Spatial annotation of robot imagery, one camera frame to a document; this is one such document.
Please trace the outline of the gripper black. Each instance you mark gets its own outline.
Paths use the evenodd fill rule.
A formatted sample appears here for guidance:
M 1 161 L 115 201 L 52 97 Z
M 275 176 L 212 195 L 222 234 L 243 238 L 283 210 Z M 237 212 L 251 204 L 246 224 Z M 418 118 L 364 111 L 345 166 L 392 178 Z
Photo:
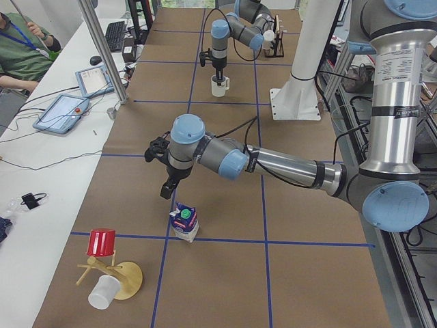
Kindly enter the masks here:
M 179 181 L 189 177 L 191 174 L 191 162 L 167 161 L 166 166 L 169 177 L 161 187 L 160 196 L 169 200 L 172 197 L 173 192 L 177 189 Z
M 212 58 L 212 66 L 215 69 L 216 77 L 222 77 L 223 76 L 223 69 L 227 65 L 227 58 Z

